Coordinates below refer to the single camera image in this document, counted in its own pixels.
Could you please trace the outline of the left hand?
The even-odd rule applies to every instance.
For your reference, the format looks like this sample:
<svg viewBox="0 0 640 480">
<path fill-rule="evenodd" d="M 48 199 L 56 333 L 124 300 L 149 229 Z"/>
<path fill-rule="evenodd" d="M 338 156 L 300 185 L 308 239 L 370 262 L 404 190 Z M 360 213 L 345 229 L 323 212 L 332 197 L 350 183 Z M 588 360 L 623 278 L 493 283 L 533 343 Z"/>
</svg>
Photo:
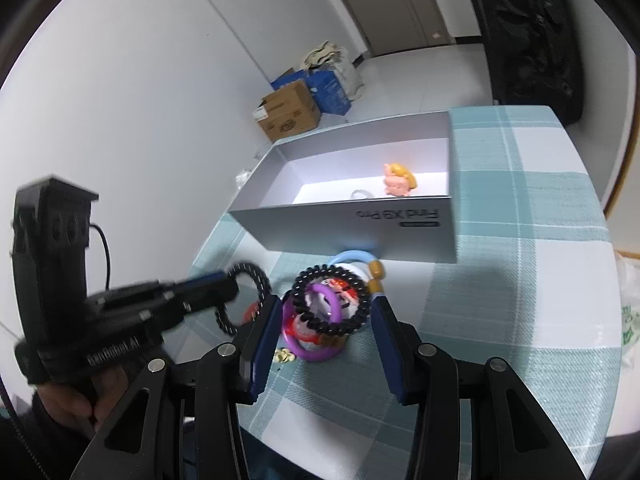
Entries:
<svg viewBox="0 0 640 480">
<path fill-rule="evenodd" d="M 121 366 L 115 366 L 91 379 L 93 401 L 69 385 L 53 382 L 36 385 L 36 391 L 47 413 L 63 426 L 79 428 L 83 420 L 93 417 L 93 428 L 98 430 L 128 389 L 128 377 Z"/>
</svg>

